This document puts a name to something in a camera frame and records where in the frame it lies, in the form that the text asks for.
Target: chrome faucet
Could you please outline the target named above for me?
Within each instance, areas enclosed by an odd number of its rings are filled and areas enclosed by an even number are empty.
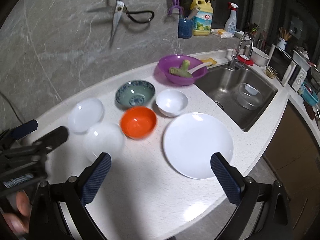
[[[230,62],[230,65],[229,65],[229,68],[232,69],[232,70],[235,70],[236,67],[237,68],[240,68],[241,66],[243,66],[243,64],[237,64],[238,62],[238,55],[240,53],[240,48],[241,48],[241,45],[242,45],[242,42],[244,41],[244,38],[248,36],[249,37],[249,55],[248,55],[248,58],[251,57],[252,55],[252,51],[253,51],[253,37],[250,33],[244,33],[241,38],[240,38],[240,41],[239,41],[239,45],[238,45],[238,48],[236,49],[236,53],[235,55],[232,57],[231,59],[231,62]]]

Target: blue cup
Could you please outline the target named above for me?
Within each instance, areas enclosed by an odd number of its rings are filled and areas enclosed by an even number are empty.
[[[179,19],[178,38],[190,39],[192,37],[193,20]]]

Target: white countertop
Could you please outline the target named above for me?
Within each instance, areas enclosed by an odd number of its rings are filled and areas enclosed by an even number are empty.
[[[193,55],[199,59],[218,59],[226,63],[231,51],[216,51]],[[287,101],[290,100],[307,122],[317,142],[320,132],[303,106],[302,98],[290,86],[283,88],[277,79],[269,79],[262,68],[252,68],[277,89],[274,99],[248,132],[243,132],[233,120],[195,85],[177,87],[159,73],[152,63],[100,82],[63,101],[37,119],[38,130],[29,137],[32,142],[60,125],[67,126],[69,111],[88,97],[99,98],[105,106],[104,120],[119,123],[123,110],[114,103],[117,88],[129,80],[144,79],[156,88],[156,95],[175,87],[189,98],[188,112],[212,115],[225,124],[234,142],[231,165],[244,176],[254,167],[267,148],[278,127]],[[148,107],[155,110],[154,103]],[[144,140],[127,139],[124,153],[112,163],[92,203],[86,205],[100,230],[109,240],[163,240],[183,231],[211,212],[225,198],[216,178],[195,180],[177,173],[166,161],[162,151],[162,135],[172,118],[159,114],[155,131]],[[70,134],[68,141],[50,153],[47,162],[50,183],[61,183],[72,175],[78,176],[91,165],[84,154],[84,135]],[[63,205],[66,220],[76,238],[78,233]]]

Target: purple bowl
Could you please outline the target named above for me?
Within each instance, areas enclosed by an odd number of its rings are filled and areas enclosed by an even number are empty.
[[[189,69],[192,69],[192,68],[203,63],[201,60],[196,59],[194,57],[190,57],[190,56],[169,55],[169,56],[163,57],[159,60],[158,67],[165,74],[167,79],[169,79],[172,83],[175,83],[175,84],[178,84],[181,86],[192,85],[198,78],[201,78],[204,75],[206,75],[208,70],[206,67],[197,70],[196,72],[194,72],[192,74],[193,78],[184,78],[184,77],[171,75],[169,73],[169,68],[170,67],[180,68],[182,62],[185,59],[189,60],[191,63],[189,66]]]

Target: microwave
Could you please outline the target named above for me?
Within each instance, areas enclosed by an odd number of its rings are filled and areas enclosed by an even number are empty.
[[[307,77],[308,69],[298,65],[288,53],[276,45],[272,45],[269,57],[267,65],[278,72],[277,79],[279,82],[283,86],[289,84],[293,90],[298,91]]]

